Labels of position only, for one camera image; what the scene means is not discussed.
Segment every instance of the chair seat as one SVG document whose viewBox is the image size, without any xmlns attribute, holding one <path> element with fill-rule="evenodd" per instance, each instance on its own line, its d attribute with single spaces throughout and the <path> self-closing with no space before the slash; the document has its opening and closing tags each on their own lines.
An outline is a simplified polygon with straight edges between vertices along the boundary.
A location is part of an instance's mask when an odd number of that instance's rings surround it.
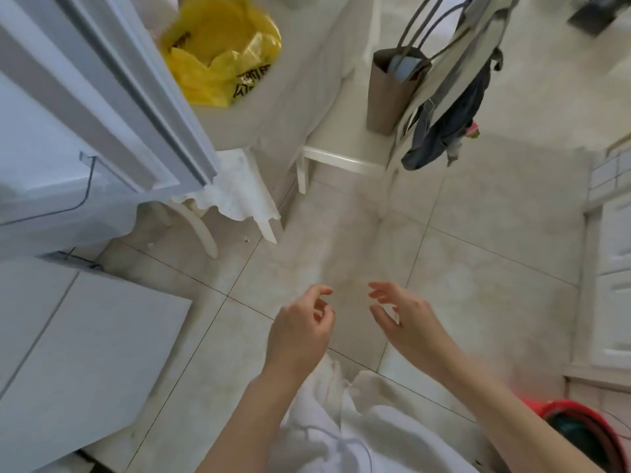
<svg viewBox="0 0 631 473">
<path fill-rule="evenodd" d="M 303 155 L 320 163 L 368 176 L 386 172 L 395 133 L 366 129 L 368 87 L 344 81 L 331 109 L 311 133 Z"/>
</svg>

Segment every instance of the person's left hand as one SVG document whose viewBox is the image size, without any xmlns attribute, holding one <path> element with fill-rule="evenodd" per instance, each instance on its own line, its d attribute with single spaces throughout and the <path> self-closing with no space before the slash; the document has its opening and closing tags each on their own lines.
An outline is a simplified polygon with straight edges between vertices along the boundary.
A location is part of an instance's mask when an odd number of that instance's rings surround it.
<svg viewBox="0 0 631 473">
<path fill-rule="evenodd" d="M 329 346 L 335 312 L 320 299 L 330 295 L 327 286 L 311 286 L 296 302 L 283 307 L 272 325 L 263 373 L 295 388 L 316 368 Z"/>
</svg>

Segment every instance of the bag hanging on chair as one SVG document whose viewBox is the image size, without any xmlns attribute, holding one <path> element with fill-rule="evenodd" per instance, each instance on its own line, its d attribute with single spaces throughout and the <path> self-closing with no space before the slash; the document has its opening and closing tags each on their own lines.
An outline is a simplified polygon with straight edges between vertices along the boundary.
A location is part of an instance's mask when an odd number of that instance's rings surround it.
<svg viewBox="0 0 631 473">
<path fill-rule="evenodd" d="M 414 96 L 416 88 L 430 70 L 432 60 L 443 54 L 457 41 L 457 39 L 453 40 L 431 58 L 427 58 L 421 51 L 421 46 L 438 23 L 455 10 L 466 6 L 467 3 L 461 3 L 447 10 L 432 24 L 419 46 L 414 46 L 414 42 L 427 27 L 442 1 L 438 0 L 436 2 L 427 18 L 421 23 L 421 26 L 406 46 L 403 46 L 405 37 L 430 0 L 424 0 L 414 15 L 412 15 L 396 48 L 378 50 L 372 55 L 370 82 L 368 85 L 368 112 L 366 116 L 366 128 L 369 131 L 384 135 L 392 134 L 394 127 L 408 107 L 412 96 Z"/>
</svg>

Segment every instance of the forearm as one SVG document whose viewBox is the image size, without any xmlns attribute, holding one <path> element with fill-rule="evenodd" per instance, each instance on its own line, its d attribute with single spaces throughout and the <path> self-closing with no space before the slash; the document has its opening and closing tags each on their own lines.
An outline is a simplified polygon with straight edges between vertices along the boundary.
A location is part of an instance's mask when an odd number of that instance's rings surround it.
<svg viewBox="0 0 631 473">
<path fill-rule="evenodd" d="M 463 354 L 438 379 L 475 415 L 514 473 L 602 473 L 503 383 Z"/>
<path fill-rule="evenodd" d="M 265 371 L 251 381 L 196 473 L 264 471 L 269 447 L 299 386 Z"/>
</svg>

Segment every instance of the person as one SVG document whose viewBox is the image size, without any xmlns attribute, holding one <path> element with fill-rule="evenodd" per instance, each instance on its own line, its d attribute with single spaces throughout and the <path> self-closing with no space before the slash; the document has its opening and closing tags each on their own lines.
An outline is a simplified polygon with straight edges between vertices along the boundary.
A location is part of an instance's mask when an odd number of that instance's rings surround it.
<svg viewBox="0 0 631 473">
<path fill-rule="evenodd" d="M 391 282 L 368 285 L 370 298 L 377 301 L 370 305 L 370 312 L 388 341 L 475 415 L 511 472 L 601 472 L 483 366 L 467 357 L 428 302 Z M 331 293 L 330 287 L 311 286 L 280 310 L 269 332 L 262 372 L 249 383 L 196 473 L 475 472 L 409 416 L 383 405 L 362 410 L 352 386 L 342 396 L 341 427 L 339 418 L 335 422 L 327 416 L 326 408 L 309 403 L 313 395 L 301 396 L 331 340 L 335 312 L 321 298 Z M 392 305 L 398 321 L 386 313 L 383 304 Z"/>
</svg>

